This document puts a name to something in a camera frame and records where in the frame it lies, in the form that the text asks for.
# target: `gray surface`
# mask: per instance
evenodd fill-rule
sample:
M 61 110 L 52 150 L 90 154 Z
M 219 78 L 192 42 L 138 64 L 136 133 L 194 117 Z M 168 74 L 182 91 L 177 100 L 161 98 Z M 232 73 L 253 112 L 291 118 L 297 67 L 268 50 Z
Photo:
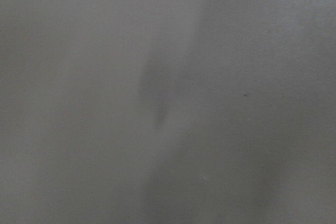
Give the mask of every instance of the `gray surface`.
M 0 7 L 0 223 L 336 223 L 336 0 Z

